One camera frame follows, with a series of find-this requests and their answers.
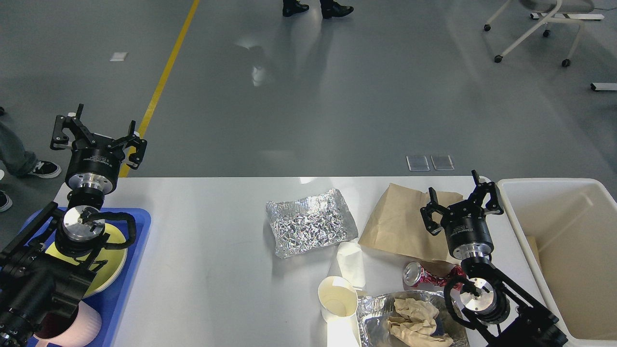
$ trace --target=jeans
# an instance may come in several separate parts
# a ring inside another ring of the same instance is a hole
[[[36,154],[26,152],[22,140],[0,122],[0,161],[9,174],[15,177],[26,176],[38,162]]]
[[[322,9],[331,9],[334,4],[334,0],[320,0]],[[291,7],[296,3],[296,0],[283,0],[283,6]]]

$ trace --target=brown paper bag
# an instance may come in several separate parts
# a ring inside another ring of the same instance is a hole
[[[390,183],[368,219],[358,243],[419,260],[459,264],[460,261],[448,252],[444,232],[432,236],[424,227],[420,208],[426,206],[429,200],[428,193]],[[449,206],[462,201],[463,196],[438,191],[437,200],[440,205]],[[439,223],[441,216],[435,213],[433,219]]]

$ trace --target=white chair leg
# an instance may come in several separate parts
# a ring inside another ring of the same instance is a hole
[[[591,90],[593,91],[600,91],[600,90],[617,91],[617,83],[591,83]]]
[[[540,19],[545,16],[546,13],[530,13],[531,19]],[[598,13],[585,13],[585,14],[557,14],[557,18],[570,18],[570,19],[583,19],[583,20],[603,20],[604,15]]]
[[[581,40],[581,35],[583,31],[585,31],[585,22],[582,20],[578,21],[579,30],[576,33],[576,37],[574,38],[574,42],[572,43],[572,47],[570,48],[570,52],[568,53],[568,57],[566,59],[572,58],[572,54],[574,54],[574,50],[578,47],[578,43]]]
[[[511,2],[512,2],[512,0],[508,0],[508,1],[506,1],[505,4],[503,4],[501,7],[499,7],[499,10],[497,10],[497,12],[495,12],[495,14],[493,16],[491,16],[489,18],[489,20],[486,21],[485,25],[488,25],[489,28],[490,28],[491,27],[490,24],[493,22],[493,20],[495,20],[495,18],[497,18],[503,12],[503,10],[505,10],[506,7],[508,7],[510,5]]]
[[[551,28],[551,22],[546,22],[545,26],[544,26],[544,32],[542,33],[542,36],[544,37],[549,37],[550,36],[550,28]]]
[[[561,62],[561,66],[568,67],[570,66],[570,58],[574,54],[576,47],[578,46],[579,41],[581,40],[581,35],[585,31],[585,22],[580,19],[567,19],[567,18],[550,18],[549,22],[553,23],[565,23],[565,24],[576,24],[579,26],[579,30],[576,32],[576,37],[574,38],[574,42],[572,42],[572,47],[570,47],[570,52],[568,52],[568,56]]]
[[[503,51],[501,54],[499,54],[499,56],[501,56],[502,58],[505,57],[506,54],[510,53],[512,49],[515,49],[519,44],[521,44],[521,42],[523,42],[526,38],[528,38],[534,31],[536,31],[539,27],[543,26],[543,24],[547,20],[548,20],[548,17],[544,17],[543,19],[541,19],[540,22],[537,22],[533,27],[531,27],[531,29],[527,30],[526,33],[521,35],[521,37],[519,37],[516,41],[514,41],[514,43],[511,44],[510,47],[506,48],[505,51]]]
[[[533,27],[531,27],[531,29],[527,30],[527,32],[524,33],[521,37],[519,37],[518,40],[514,41],[514,43],[511,44],[510,47],[506,48],[506,50],[503,53],[499,54],[498,56],[495,56],[495,62],[501,62],[503,57],[506,56],[506,54],[510,53],[512,49],[515,49],[521,42],[523,42],[526,38],[528,38],[531,35],[531,33],[536,31],[539,27],[543,26],[544,23],[548,22],[549,20],[553,22],[554,18],[552,17],[559,11],[561,4],[563,4],[563,0],[557,0],[557,4],[555,5],[555,8],[553,8],[546,15],[546,17],[540,19]]]

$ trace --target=yellow plate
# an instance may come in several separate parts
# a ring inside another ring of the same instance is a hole
[[[124,234],[122,234],[122,232],[118,228],[114,227],[111,224],[105,224],[105,232],[111,235],[107,242],[123,243],[124,241],[126,241]],[[92,284],[90,284],[90,287],[86,291],[86,294],[83,296],[84,298],[95,295],[96,293],[100,293],[105,290],[110,284],[112,284],[112,282],[118,277],[118,275],[120,275],[120,271],[122,270],[124,262],[126,261],[127,252],[128,250],[126,248],[101,250],[99,256],[96,257],[96,260],[100,261],[107,259],[107,264],[105,264],[105,266],[103,266],[103,268],[101,268],[96,273],[94,281],[92,282]],[[47,248],[45,253],[58,259],[67,261],[71,264],[78,264],[76,261],[73,260],[73,258],[64,256],[60,252],[58,252],[55,242]],[[88,256],[86,255],[77,259],[86,260],[87,257]],[[96,267],[96,264],[93,264],[90,268],[93,269],[94,267]]]

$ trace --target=white plastic bin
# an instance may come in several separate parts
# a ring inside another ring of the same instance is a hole
[[[617,204],[598,181],[497,183],[547,307],[573,346],[617,346]],[[526,236],[536,238],[540,267]]]

